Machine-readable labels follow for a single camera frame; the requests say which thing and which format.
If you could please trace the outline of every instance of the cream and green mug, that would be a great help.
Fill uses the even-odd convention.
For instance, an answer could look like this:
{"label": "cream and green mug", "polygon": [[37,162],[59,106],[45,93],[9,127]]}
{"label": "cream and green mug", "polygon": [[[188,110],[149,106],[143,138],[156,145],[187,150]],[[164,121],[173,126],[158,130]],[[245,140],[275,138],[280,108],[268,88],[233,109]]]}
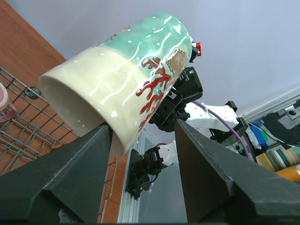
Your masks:
{"label": "cream and green mug", "polygon": [[106,121],[111,155],[126,154],[189,61],[192,38],[175,17],[149,15],[43,74],[41,90],[80,136]]}

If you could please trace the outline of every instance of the white dot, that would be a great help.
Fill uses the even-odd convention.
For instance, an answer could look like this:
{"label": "white dot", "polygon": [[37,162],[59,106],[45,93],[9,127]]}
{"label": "white dot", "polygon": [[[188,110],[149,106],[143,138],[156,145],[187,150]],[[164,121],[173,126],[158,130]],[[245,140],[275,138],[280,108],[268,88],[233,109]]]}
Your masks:
{"label": "white dot", "polygon": [[118,115],[117,115],[116,111],[113,111],[113,112],[111,113],[111,116],[112,116],[112,117],[116,117],[116,116],[118,116]]}

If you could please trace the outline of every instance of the striped cylinder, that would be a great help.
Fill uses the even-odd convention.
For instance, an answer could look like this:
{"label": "striped cylinder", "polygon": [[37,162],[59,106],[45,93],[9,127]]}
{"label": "striped cylinder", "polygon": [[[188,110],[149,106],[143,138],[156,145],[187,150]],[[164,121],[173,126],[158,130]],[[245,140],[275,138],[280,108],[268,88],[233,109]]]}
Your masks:
{"label": "striped cylinder", "polygon": [[278,175],[292,181],[300,181],[300,164],[276,172]]}
{"label": "striped cylinder", "polygon": [[293,148],[268,151],[256,157],[257,163],[274,172],[300,163]]}

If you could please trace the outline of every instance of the black cable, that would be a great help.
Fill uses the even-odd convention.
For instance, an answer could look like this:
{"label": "black cable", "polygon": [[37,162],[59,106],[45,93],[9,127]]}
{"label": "black cable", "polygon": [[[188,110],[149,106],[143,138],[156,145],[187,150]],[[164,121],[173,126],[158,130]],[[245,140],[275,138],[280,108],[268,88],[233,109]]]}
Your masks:
{"label": "black cable", "polygon": [[158,178],[158,175],[155,175],[155,178],[151,181],[151,184]]}
{"label": "black cable", "polygon": [[297,144],[289,144],[289,143],[281,142],[278,139],[275,139],[274,137],[272,137],[268,132],[266,132],[263,128],[257,126],[256,124],[251,123],[251,122],[247,122],[247,123],[250,124],[250,125],[252,125],[253,127],[259,129],[259,130],[262,130],[270,139],[272,139],[273,141],[275,141],[277,143],[285,144],[285,145],[291,145],[293,147],[300,147],[300,145],[297,145]]}

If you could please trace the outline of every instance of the red coral design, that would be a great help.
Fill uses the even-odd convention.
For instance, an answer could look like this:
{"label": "red coral design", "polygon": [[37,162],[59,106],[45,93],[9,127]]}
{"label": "red coral design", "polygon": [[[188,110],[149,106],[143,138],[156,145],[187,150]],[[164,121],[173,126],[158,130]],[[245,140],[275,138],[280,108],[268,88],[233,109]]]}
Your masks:
{"label": "red coral design", "polygon": [[150,93],[147,95],[147,100],[149,100],[150,98],[151,98],[151,100],[141,109],[140,114],[142,114],[144,112],[148,113],[150,111],[150,109],[151,109],[151,112],[150,112],[150,114],[147,115],[146,119],[141,122],[141,124],[139,126],[140,127],[139,132],[144,128],[144,126],[146,125],[148,120],[153,116],[153,114],[159,107],[161,100],[164,96],[163,92],[161,90],[158,92],[158,95],[152,96],[154,88],[156,88],[157,85],[160,83],[160,87],[163,86],[163,90],[165,92],[165,90],[167,88],[167,84],[172,78],[170,75],[166,74],[165,68],[162,65],[160,58],[153,58],[153,61],[147,60],[146,62],[144,62],[142,64],[143,67],[146,67],[147,65],[149,65],[148,69],[155,68],[153,75],[161,74],[162,76],[155,78],[154,81],[152,81],[152,82],[150,82],[150,81],[145,82],[143,87],[140,90],[138,90],[136,93],[137,96],[140,96],[141,94],[143,94],[143,92],[147,88],[150,88]]}

